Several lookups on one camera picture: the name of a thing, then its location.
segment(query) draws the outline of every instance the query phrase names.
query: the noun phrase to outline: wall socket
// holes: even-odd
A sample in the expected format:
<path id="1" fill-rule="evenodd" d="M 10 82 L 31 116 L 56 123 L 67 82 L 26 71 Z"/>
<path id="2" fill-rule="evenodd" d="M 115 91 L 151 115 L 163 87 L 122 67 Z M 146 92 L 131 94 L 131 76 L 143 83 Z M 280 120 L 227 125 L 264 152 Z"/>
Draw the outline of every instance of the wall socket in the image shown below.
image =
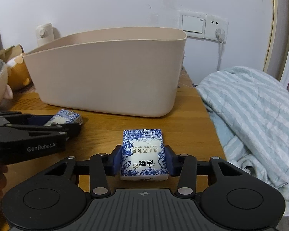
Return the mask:
<path id="1" fill-rule="evenodd" d="M 224 43 L 227 40 L 227 34 L 228 34 L 228 21 L 226 19 L 213 16 L 213 15 L 207 15 L 206 16 L 206 29 L 204 31 L 204 38 L 210 39 L 213 41 L 218 41 L 215 31 L 218 28 L 222 28 L 225 31 L 225 40 Z"/>

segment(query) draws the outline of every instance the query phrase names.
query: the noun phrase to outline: wooden tabletop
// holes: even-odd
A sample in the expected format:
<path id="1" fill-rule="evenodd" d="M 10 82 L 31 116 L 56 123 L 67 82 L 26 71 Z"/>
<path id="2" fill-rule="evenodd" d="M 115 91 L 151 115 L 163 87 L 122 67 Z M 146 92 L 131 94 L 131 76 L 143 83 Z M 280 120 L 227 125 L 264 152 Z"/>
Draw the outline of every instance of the wooden tabletop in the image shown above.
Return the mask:
<path id="1" fill-rule="evenodd" d="M 5 106 L 8 110 L 19 110 L 36 115 L 56 114 L 59 107 L 44 104 L 37 93 L 15 96 Z M 157 128 L 162 130 L 164 144 L 170 145 L 176 154 L 187 153 L 198 160 L 208 161 L 211 156 L 225 158 L 214 126 L 199 97 L 197 90 L 182 86 L 177 89 L 173 110 L 161 118 L 119 116 L 104 113 L 73 110 L 82 115 L 84 124 L 78 137 L 69 140 L 66 151 L 9 166 L 7 189 L 31 177 L 67 156 L 77 160 L 87 160 L 97 153 L 111 153 L 117 144 L 122 143 L 123 130 Z M 119 176 L 109 177 L 108 183 L 125 188 L 176 188 L 178 178 L 167 181 L 122 181 Z M 79 186 L 89 190 L 89 177 L 81 176 Z M 198 176 L 197 191 L 203 191 L 207 184 L 205 176 Z M 0 218 L 0 230 L 8 230 L 8 225 Z"/>

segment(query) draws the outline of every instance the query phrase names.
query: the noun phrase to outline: plastic bin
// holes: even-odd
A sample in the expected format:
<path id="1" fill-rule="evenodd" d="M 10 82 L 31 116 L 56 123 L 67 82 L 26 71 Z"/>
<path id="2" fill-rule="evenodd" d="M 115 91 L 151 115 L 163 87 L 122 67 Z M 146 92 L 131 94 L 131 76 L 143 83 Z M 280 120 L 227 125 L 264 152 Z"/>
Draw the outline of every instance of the plastic bin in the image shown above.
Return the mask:
<path id="1" fill-rule="evenodd" d="M 173 107 L 186 38 L 175 28 L 100 29 L 57 39 L 24 59 L 45 103 L 159 117 Z"/>

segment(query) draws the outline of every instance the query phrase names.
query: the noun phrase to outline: light blue striped blanket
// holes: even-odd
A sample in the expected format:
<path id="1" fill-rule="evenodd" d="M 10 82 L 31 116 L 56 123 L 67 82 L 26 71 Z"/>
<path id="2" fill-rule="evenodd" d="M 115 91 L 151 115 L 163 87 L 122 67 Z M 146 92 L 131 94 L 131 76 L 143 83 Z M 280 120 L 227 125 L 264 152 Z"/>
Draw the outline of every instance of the light blue striped blanket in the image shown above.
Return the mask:
<path id="1" fill-rule="evenodd" d="M 196 89 L 227 160 L 278 189 L 289 216 L 289 92 L 247 67 L 212 73 Z"/>

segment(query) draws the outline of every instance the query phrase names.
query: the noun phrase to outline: round pad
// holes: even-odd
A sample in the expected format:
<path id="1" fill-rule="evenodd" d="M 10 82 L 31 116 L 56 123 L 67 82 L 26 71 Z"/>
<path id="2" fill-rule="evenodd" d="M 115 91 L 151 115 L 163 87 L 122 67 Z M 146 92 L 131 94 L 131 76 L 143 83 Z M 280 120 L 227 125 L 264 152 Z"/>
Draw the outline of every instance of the round pad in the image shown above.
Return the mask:
<path id="1" fill-rule="evenodd" d="M 10 189 L 2 199 L 7 221 L 20 229 L 56 229 L 83 212 L 85 193 L 62 176 L 32 177 Z"/>
<path id="2" fill-rule="evenodd" d="M 30 191 L 24 197 L 24 203 L 33 209 L 45 209 L 54 206 L 60 199 L 57 191 L 39 188 Z"/>
<path id="3" fill-rule="evenodd" d="M 251 189 L 235 189 L 228 193 L 228 202 L 241 209 L 253 209 L 259 207 L 263 203 L 263 197 L 258 192 Z"/>
<path id="4" fill-rule="evenodd" d="M 222 176 L 202 193 L 200 206 L 226 229 L 258 230 L 278 224 L 285 201 L 276 189 L 252 176 Z"/>

